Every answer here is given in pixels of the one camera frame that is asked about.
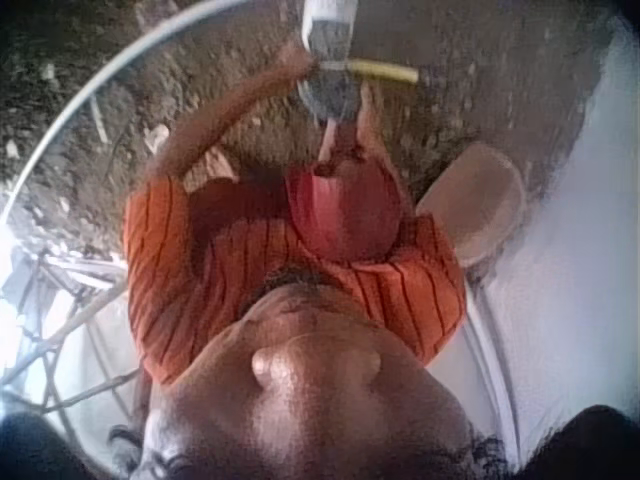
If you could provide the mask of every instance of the nose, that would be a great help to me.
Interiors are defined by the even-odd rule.
[[[370,385],[380,367],[375,350],[319,334],[258,350],[252,358],[253,373],[267,390],[351,390]]]

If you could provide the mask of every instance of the eye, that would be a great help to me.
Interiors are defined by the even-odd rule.
[[[196,465],[186,456],[178,455],[166,463],[167,478],[171,480],[186,480],[195,478]]]

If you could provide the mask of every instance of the white wall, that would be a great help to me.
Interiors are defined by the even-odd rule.
[[[617,24],[566,167],[485,284],[526,455],[607,404],[638,415],[638,47]]]

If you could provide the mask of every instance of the hand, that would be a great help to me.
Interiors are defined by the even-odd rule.
[[[316,59],[297,41],[290,40],[278,54],[277,64],[291,81],[308,76],[316,67]]]

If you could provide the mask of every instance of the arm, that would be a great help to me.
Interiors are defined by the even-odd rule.
[[[378,115],[373,103],[371,87],[365,82],[361,89],[362,107],[358,114],[357,143],[366,156],[376,159],[387,171],[398,189],[403,217],[412,218],[414,214],[413,200],[407,184],[398,172],[384,146]]]
[[[182,179],[254,104],[280,92],[288,92],[297,80],[311,72],[314,65],[313,57],[302,47],[285,46],[274,66],[246,80],[223,99],[181,119],[150,165],[147,178],[172,176]]]

